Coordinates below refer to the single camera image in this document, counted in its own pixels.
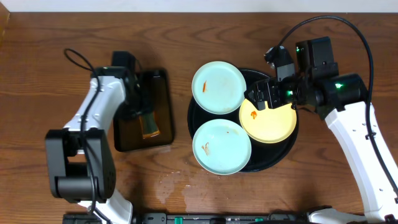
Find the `green orange sponge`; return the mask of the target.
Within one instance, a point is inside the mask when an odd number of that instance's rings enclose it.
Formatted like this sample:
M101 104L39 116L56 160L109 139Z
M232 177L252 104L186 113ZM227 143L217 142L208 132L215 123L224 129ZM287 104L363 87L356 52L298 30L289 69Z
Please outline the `green orange sponge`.
M160 134L154 111L140 115L139 120L143 139L149 139Z

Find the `light blue plate bottom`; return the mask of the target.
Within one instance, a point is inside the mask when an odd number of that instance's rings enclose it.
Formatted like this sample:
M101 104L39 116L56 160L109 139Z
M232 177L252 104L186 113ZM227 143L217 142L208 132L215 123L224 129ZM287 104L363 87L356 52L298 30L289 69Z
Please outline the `light blue plate bottom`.
M213 119L201 125L193 136L192 149L199 165L217 175L239 172L252 153L245 130L227 119Z

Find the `yellow plate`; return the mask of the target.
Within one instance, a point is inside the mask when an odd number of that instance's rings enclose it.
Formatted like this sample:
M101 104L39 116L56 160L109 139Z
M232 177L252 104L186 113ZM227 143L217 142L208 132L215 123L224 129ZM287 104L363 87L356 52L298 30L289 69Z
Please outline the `yellow plate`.
M246 133L256 141L273 144L287 139L297 124L297 114L292 104L257 110L245 99L239 109L239 122Z

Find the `light blue plate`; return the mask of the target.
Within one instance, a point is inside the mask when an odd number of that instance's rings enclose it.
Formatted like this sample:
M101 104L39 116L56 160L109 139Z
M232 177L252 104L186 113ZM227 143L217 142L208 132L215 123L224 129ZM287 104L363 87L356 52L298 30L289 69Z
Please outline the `light blue plate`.
M193 136L192 149L199 165L217 175L239 172L252 153L245 130L227 119L213 119L201 125Z
M202 65L194 74L192 94L196 103L212 114L228 114L244 101L246 81L234 65L213 61Z

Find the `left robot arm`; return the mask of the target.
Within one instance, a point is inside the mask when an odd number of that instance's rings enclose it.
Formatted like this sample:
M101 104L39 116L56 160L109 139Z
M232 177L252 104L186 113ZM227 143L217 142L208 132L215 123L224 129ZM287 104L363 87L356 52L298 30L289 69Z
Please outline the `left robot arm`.
M73 118L45 136L51 194L87 209L77 223L132 223L133 204L116 190L116 168L107 140L113 119L129 121L153 111L137 58L114 51L111 65L87 62L90 89Z

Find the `black rectangular water tray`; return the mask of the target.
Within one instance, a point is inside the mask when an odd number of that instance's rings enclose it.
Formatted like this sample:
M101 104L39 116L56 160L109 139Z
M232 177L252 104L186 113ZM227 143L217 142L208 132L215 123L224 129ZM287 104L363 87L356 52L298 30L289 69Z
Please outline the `black rectangular water tray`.
M141 76L153 110L131 119L114 119L114 146L119 152L165 146L174 140L167 72L146 70Z

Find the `light blue plate top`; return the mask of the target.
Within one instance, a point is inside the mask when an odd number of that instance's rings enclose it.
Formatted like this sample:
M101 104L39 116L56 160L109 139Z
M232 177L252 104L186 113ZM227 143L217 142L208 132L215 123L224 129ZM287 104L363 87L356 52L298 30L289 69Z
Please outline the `light blue plate top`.
M196 103L212 114L228 114L244 101L246 81L234 65L213 61L202 65L194 74L192 94Z

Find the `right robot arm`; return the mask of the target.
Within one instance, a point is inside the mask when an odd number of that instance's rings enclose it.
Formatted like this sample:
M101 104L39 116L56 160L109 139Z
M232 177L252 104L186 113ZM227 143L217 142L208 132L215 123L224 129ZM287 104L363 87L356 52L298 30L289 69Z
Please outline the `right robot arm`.
M338 140L358 185L363 215L320 208L307 213L309 223L397 223L397 165L380 132L369 88L356 74L340 75L328 37L295 45L294 62L284 47L264 58L274 78L254 82L244 96L257 109L285 105L315 108Z

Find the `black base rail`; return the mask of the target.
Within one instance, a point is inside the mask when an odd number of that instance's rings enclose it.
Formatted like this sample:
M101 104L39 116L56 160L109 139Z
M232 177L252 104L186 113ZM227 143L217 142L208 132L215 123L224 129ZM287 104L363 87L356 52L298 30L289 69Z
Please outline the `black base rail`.
M310 223L295 215L271 214L266 216L222 216L222 215L166 215L145 213L132 217L132 224L265 224L265 223Z

